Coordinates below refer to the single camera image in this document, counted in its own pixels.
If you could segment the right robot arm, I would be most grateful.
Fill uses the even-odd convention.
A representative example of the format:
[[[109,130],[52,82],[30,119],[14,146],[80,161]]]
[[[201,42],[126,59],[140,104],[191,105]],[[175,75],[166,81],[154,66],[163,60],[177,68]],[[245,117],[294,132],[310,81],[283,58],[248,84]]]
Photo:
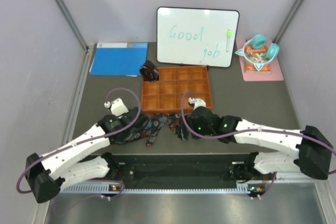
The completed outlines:
[[[335,149],[314,126],[307,125],[304,130],[277,129],[237,116],[220,117],[204,106],[196,106],[190,115],[182,115],[182,120],[200,138],[270,149],[270,153],[251,153],[245,160],[245,174],[252,180],[278,172],[301,172],[318,180],[335,174],[330,169]]]

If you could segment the navy floral tie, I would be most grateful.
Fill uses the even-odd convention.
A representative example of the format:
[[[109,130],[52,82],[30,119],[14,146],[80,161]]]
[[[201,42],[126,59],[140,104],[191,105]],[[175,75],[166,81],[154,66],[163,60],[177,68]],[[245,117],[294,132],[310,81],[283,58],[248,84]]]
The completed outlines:
[[[146,127],[139,133],[132,133],[131,136],[119,140],[117,138],[121,135],[121,133],[114,136],[113,144],[122,145],[145,138],[146,145],[152,146],[163,126],[167,126],[172,133],[177,136],[176,126],[178,125],[179,119],[182,119],[182,117],[176,113],[156,114],[149,117]]]

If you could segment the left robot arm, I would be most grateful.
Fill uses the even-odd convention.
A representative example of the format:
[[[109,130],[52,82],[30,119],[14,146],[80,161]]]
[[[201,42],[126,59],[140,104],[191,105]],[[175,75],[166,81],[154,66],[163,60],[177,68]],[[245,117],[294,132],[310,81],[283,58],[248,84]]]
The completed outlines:
[[[112,154],[86,158],[109,145],[138,139],[148,122],[148,115],[137,107],[124,114],[108,114],[61,148],[42,156],[31,154],[26,159],[25,178],[37,203],[47,202],[77,183],[104,177],[116,179],[119,164]]]

